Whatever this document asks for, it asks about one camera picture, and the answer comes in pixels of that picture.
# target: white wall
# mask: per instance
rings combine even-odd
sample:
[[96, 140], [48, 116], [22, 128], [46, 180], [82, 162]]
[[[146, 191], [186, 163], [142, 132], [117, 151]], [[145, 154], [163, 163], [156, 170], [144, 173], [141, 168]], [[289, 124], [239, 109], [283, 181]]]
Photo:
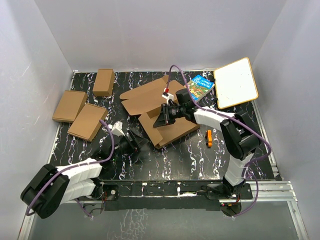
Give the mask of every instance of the white wall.
[[33, 0], [0, 1], [0, 239], [17, 239], [20, 194], [47, 163], [71, 68]]
[[286, 0], [35, 0], [73, 70], [254, 61]]
[[288, 1], [253, 63], [263, 123], [312, 240], [320, 235], [319, 23], [319, 0]]

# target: book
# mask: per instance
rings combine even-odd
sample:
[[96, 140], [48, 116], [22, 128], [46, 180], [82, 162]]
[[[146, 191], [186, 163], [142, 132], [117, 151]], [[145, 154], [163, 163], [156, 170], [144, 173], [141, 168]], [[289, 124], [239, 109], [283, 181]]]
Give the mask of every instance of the book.
[[204, 77], [197, 75], [191, 81], [188, 82], [189, 90], [193, 99], [199, 102], [207, 93], [209, 93], [215, 84]]

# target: cardboard box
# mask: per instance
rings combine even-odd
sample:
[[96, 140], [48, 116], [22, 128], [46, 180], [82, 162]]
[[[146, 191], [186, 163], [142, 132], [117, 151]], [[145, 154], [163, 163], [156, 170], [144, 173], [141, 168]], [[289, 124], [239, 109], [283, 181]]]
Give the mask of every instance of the cardboard box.
[[105, 120], [107, 114], [104, 107], [87, 103], [72, 123], [68, 134], [91, 142], [101, 127], [99, 120]]
[[[185, 87], [176, 80], [170, 81], [169, 92], [174, 95], [175, 102], [177, 102], [176, 91], [184, 88]], [[162, 97], [162, 93], [165, 89], [164, 86], [158, 86], [151, 90], [148, 89], [149, 88], [144, 87], [144, 85], [132, 89], [135, 90], [134, 96], [121, 102], [129, 115], [141, 115], [154, 109], [160, 109], [161, 104], [166, 103], [166, 100]]]
[[56, 122], [73, 123], [84, 107], [87, 97], [83, 91], [65, 91], [52, 119]]
[[158, 78], [156, 80], [153, 80], [151, 82], [143, 84], [143, 85], [141, 85], [139, 87], [136, 87], [134, 89], [126, 91], [126, 92], [124, 92], [124, 93], [122, 93], [120, 95], [120, 99], [121, 100], [127, 100], [127, 99], [130, 99], [130, 98], [133, 98], [134, 96], [137, 96], [138, 94], [145, 93], [145, 92], [148, 92], [148, 91], [150, 91], [152, 89], [157, 89], [159, 87], [161, 87], [162, 90], [163, 90], [163, 89], [165, 89], [165, 87], [167, 85], [168, 79], [169, 79], [169, 76], [165, 75], [165, 76], [163, 76], [161, 78]]
[[114, 88], [113, 69], [99, 69], [93, 85], [93, 94], [98, 97], [110, 97]]
[[161, 109], [154, 109], [141, 114], [138, 118], [152, 144], [157, 149], [160, 149], [200, 128], [200, 125], [194, 124], [193, 122], [186, 120], [184, 117], [177, 118], [174, 124], [154, 128], [153, 125], [156, 122], [160, 111]]
[[[138, 120], [157, 149], [200, 127], [200, 125], [187, 121], [184, 117], [176, 119], [172, 125], [153, 127], [160, 114], [161, 104], [166, 102], [162, 93], [167, 82], [168, 76], [164, 76], [120, 95], [121, 99], [126, 99], [122, 101], [122, 104], [129, 115], [141, 115]], [[176, 91], [183, 88], [184, 86], [176, 80], [170, 81], [169, 92], [174, 95], [175, 102], [177, 102]]]

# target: orange object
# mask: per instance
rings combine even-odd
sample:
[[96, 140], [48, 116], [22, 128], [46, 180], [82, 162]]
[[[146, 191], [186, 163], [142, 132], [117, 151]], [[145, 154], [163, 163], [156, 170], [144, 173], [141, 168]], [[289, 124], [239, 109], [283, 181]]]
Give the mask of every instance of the orange object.
[[207, 140], [206, 145], [209, 148], [211, 148], [212, 147], [212, 133], [211, 133], [211, 130], [206, 131], [205, 136], [206, 136], [206, 140]]

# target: marble table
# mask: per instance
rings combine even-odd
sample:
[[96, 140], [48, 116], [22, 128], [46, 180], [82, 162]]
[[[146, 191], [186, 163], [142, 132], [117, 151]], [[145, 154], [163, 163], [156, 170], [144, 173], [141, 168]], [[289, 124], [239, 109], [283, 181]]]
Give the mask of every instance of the marble table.
[[[93, 86], [96, 72], [75, 73], [72, 78], [71, 90], [84, 91], [88, 94], [87, 103], [105, 107], [108, 110], [107, 122], [114, 124], [122, 121], [123, 128], [130, 128], [138, 135], [148, 138], [138, 121], [137, 116], [129, 116], [121, 104], [121, 93], [156, 80], [167, 72], [116, 72], [113, 93], [110, 97], [96, 97]], [[196, 75], [212, 79], [211, 71], [186, 71], [187, 79]], [[183, 84], [179, 73], [174, 72], [172, 79]], [[204, 97], [200, 104], [206, 106], [217, 104], [213, 101], [214, 92]], [[225, 109], [226, 112], [246, 111], [258, 132], [260, 133], [257, 117], [251, 102]], [[100, 128], [92, 142], [88, 142], [67, 134], [70, 123], [61, 123], [54, 143], [50, 163], [64, 166], [78, 163], [90, 157], [108, 137], [105, 128]], [[222, 134], [212, 129], [214, 143], [211, 148], [206, 146], [205, 133], [210, 129], [201, 126], [198, 130], [176, 140], [175, 142], [156, 149], [152, 143], [145, 145], [138, 155], [124, 155], [122, 159], [110, 162], [108, 170], [100, 177], [104, 181], [205, 181], [221, 180], [228, 167], [229, 153], [227, 152]], [[263, 145], [257, 149], [255, 157], [266, 152]], [[258, 180], [274, 180], [274, 174], [268, 159], [251, 164], [249, 171]]]

